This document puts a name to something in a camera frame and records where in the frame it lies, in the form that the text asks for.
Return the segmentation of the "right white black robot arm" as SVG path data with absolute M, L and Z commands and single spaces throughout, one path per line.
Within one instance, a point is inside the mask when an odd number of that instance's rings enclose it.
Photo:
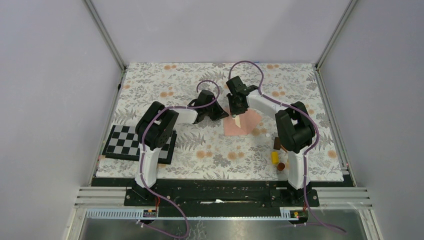
M 231 115 L 241 115 L 252 108 L 275 120 L 280 144 L 288 152 L 289 166 L 285 171 L 292 189 L 287 191 L 286 198 L 293 206 L 301 205 L 307 199 L 303 188 L 310 181 L 306 151 L 316 136 L 305 105 L 300 101 L 288 105 L 265 96 L 257 86 L 244 84 L 239 76 L 229 79 L 226 85 L 230 91 L 227 98 Z

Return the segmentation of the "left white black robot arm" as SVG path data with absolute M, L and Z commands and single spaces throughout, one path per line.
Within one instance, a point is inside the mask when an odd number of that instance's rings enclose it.
M 136 192 L 136 199 L 144 206 L 154 202 L 155 192 L 151 187 L 157 181 L 159 155 L 176 125 L 198 124 L 206 117 L 219 121 L 228 116 L 209 90 L 202 90 L 198 98 L 185 106 L 166 107 L 158 101 L 153 102 L 135 128 L 140 150 L 135 182 L 141 186 Z

